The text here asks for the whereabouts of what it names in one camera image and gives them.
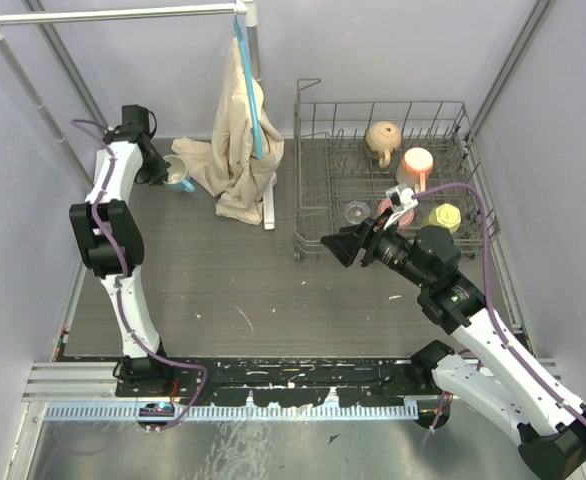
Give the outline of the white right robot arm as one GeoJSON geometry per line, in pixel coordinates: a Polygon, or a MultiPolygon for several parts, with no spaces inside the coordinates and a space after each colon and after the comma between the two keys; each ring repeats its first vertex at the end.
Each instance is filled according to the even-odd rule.
{"type": "Polygon", "coordinates": [[[426,226],[408,240],[368,218],[321,243],[344,267],[362,253],[363,266],[378,261],[415,284],[422,313],[492,374],[485,377],[433,341],[411,358],[417,390],[440,389],[464,400],[514,442],[540,479],[566,479],[586,462],[586,402],[539,363],[460,272],[461,253],[447,229],[426,226]]]}

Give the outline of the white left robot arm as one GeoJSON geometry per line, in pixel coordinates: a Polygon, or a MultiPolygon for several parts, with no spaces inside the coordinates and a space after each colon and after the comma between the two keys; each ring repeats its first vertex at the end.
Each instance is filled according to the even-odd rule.
{"type": "Polygon", "coordinates": [[[114,369],[120,394],[161,396],[173,384],[143,292],[143,237],[128,205],[135,185],[161,186],[168,178],[168,164],[152,143],[156,129],[150,110],[123,106],[120,124],[95,136],[100,149],[92,190],[69,209],[82,262],[107,292],[120,330],[122,358],[114,369]]]}

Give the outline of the peach pink mug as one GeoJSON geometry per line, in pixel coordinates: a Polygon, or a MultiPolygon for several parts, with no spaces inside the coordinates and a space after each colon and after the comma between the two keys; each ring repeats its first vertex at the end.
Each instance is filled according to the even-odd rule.
{"type": "Polygon", "coordinates": [[[415,193],[426,190],[426,182],[434,164],[432,154],[421,147],[408,149],[400,159],[396,183],[405,184],[415,193]]]}

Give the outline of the light blue mug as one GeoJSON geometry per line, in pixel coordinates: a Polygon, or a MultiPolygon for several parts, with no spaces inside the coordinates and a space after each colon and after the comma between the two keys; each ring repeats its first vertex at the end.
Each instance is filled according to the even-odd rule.
{"type": "Polygon", "coordinates": [[[191,182],[187,164],[184,160],[174,154],[163,157],[167,164],[167,178],[164,186],[172,191],[194,193],[195,186],[191,182]]]}

